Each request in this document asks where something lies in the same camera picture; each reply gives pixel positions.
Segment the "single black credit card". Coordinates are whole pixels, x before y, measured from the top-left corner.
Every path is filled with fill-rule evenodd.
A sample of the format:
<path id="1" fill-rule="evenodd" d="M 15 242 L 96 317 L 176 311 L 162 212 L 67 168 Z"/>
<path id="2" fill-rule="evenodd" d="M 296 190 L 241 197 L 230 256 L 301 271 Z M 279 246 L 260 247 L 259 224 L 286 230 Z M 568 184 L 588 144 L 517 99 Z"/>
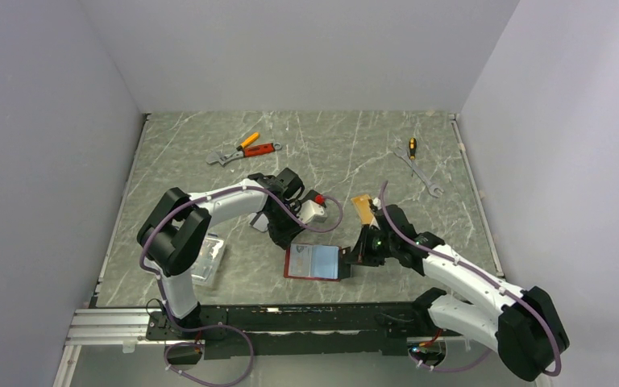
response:
<path id="1" fill-rule="evenodd" d="M 338 257 L 338 280 L 342 281 L 351 277 L 351 264 L 347 261 L 350 255 L 350 248 L 343 248 L 339 250 Z"/>

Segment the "silver credit card stack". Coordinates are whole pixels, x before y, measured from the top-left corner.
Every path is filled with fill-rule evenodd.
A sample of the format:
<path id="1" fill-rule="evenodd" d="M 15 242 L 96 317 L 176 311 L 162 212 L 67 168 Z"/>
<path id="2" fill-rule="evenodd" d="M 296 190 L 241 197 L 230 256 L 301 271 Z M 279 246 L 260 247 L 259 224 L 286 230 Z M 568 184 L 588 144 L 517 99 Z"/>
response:
<path id="1" fill-rule="evenodd" d="M 254 213 L 248 216 L 249 225 L 259 231 L 259 232 L 267 232 L 268 231 L 268 218 L 263 213 Z"/>

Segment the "red leather card holder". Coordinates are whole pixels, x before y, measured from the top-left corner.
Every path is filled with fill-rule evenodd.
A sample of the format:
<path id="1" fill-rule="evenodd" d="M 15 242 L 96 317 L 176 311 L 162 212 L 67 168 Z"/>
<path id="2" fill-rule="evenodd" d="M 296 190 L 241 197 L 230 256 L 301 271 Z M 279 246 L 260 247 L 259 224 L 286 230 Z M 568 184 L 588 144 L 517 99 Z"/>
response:
<path id="1" fill-rule="evenodd" d="M 284 277 L 310 281 L 339 281 L 337 246 L 292 243 L 285 253 Z"/>

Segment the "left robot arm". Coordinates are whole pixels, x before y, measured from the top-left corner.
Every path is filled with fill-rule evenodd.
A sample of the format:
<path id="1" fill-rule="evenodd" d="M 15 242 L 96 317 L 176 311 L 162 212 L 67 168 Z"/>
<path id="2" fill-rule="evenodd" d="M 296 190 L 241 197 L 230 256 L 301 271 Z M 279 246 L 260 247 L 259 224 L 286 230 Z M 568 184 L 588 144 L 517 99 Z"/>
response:
<path id="1" fill-rule="evenodd" d="M 306 189 L 291 169 L 278 175 L 255 173 L 235 185 L 189 196 L 179 188 L 165 192 L 140 228 L 141 266 L 159 276 L 166 301 L 168 329 L 178 338 L 200 327 L 201 306 L 190 274 L 209 228 L 249 214 L 267 219 L 267 233 L 283 249 L 304 229 L 302 208 L 316 203 L 319 192 Z"/>

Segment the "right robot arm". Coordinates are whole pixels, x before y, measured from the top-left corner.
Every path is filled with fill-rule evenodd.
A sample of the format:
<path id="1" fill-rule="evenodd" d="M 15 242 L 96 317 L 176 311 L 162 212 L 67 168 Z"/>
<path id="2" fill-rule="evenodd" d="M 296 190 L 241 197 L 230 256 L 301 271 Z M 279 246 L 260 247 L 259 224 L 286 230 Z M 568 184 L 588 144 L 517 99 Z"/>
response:
<path id="1" fill-rule="evenodd" d="M 412 303 L 416 331 L 430 335 L 441 328 L 476 341 L 524 381 L 560 374 L 570 341 L 547 291 L 493 276 L 438 236 L 416 232 L 396 205 L 374 199 L 368 210 L 373 220 L 362 227 L 347 255 L 349 264 L 378 267 L 394 259 L 445 286 L 427 290 Z"/>

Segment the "clear plastic screw box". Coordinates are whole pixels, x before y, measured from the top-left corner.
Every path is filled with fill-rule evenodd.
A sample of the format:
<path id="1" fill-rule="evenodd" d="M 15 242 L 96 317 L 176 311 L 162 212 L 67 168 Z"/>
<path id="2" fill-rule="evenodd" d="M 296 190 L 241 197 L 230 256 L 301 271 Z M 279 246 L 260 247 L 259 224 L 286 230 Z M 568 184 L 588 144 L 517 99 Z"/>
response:
<path id="1" fill-rule="evenodd" d="M 226 249 L 226 241 L 208 234 L 203 240 L 190 274 L 195 285 L 212 287 Z"/>

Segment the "silver open end wrench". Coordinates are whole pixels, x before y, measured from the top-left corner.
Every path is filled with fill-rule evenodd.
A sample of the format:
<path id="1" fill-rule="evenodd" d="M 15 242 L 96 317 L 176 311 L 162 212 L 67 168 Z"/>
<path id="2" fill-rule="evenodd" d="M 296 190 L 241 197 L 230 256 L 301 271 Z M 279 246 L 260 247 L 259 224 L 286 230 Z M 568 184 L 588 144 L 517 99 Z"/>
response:
<path id="1" fill-rule="evenodd" d="M 410 167 L 412 174 L 416 174 L 421 179 L 427 188 L 428 193 L 433 198 L 441 197 L 444 190 L 439 185 L 433 183 L 432 180 L 429 179 L 428 176 L 425 175 L 425 173 L 417 166 L 416 158 L 411 157 L 409 150 L 406 150 L 405 148 L 396 148 L 393 150 L 393 154 L 402 159 Z"/>

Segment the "orange black screwdriver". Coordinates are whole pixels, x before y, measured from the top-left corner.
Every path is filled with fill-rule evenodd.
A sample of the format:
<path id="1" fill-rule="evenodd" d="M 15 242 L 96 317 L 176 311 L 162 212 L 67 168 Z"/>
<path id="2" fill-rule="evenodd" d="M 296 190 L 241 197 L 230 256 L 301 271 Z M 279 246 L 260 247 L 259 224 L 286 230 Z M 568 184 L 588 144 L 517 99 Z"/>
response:
<path id="1" fill-rule="evenodd" d="M 416 138 L 411 137 L 409 139 L 409 144 L 408 144 L 408 157 L 410 160 L 416 159 L 417 149 L 418 149 L 418 141 Z"/>

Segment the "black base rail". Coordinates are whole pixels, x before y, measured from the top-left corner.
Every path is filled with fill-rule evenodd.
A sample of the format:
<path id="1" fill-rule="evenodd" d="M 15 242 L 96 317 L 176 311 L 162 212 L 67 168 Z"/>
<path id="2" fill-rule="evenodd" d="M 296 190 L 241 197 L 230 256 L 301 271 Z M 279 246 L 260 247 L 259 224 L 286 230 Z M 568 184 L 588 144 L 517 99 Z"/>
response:
<path id="1" fill-rule="evenodd" d="M 410 347 L 443 343 L 440 332 L 409 302 L 203 306 L 203 332 L 179 330 L 161 310 L 148 314 L 150 342 L 198 341 L 207 360 L 232 356 L 375 352 L 406 356 Z"/>

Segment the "orange handled pliers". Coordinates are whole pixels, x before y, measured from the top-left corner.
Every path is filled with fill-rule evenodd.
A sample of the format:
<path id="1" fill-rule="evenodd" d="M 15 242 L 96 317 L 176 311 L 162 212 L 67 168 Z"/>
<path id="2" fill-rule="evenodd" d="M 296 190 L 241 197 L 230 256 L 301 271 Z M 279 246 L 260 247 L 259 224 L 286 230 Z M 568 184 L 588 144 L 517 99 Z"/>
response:
<path id="1" fill-rule="evenodd" d="M 237 152 L 241 152 L 243 151 L 245 148 L 249 147 L 250 145 L 252 145 L 255 141 L 257 141 L 257 139 L 260 137 L 260 133 L 259 132 L 254 132 L 251 135 L 249 135 L 244 141 L 242 141 L 237 147 L 236 147 L 236 151 Z"/>

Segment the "red handled adjustable wrench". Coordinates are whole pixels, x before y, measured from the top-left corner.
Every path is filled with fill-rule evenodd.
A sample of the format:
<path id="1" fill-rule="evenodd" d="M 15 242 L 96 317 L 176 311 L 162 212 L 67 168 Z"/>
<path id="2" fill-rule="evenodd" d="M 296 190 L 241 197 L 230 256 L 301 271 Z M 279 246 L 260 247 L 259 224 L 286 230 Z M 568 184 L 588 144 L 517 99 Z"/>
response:
<path id="1" fill-rule="evenodd" d="M 224 155 L 221 152 L 211 152 L 206 157 L 206 163 L 210 165 L 219 164 L 222 167 L 224 167 L 234 160 L 240 160 L 243 158 L 249 158 L 249 157 L 254 157 L 254 156 L 262 156 L 262 155 L 266 155 L 269 153 L 280 151 L 282 148 L 283 148 L 283 145 L 280 143 L 267 143 L 267 144 L 261 144 L 261 145 L 256 145 L 256 146 L 249 146 L 247 148 L 244 148 L 243 150 L 233 152 L 232 154 L 228 156 Z"/>

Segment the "aluminium frame rail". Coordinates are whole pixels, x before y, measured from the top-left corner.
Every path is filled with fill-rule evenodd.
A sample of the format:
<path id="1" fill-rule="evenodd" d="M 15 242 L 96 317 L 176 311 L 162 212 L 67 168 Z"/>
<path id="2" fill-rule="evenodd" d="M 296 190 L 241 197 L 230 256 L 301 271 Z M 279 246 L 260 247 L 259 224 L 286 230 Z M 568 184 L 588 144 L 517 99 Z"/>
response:
<path id="1" fill-rule="evenodd" d="M 159 346 L 169 346 L 177 343 L 154 342 L 150 343 L 145 339 L 147 331 L 148 314 L 153 310 L 160 310 L 158 307 L 139 307 L 139 308 L 92 308 L 77 310 L 73 316 L 69 332 L 66 338 L 68 347 L 81 346 L 110 346 L 118 345 L 125 352 L 133 352 L 135 347 L 140 344 L 153 344 Z M 452 341 L 457 338 L 446 338 L 443 343 L 430 345 L 426 343 L 426 349 L 433 352 L 431 360 L 441 359 L 442 351 L 447 349 Z M 185 341 L 187 343 L 199 343 L 198 341 Z"/>

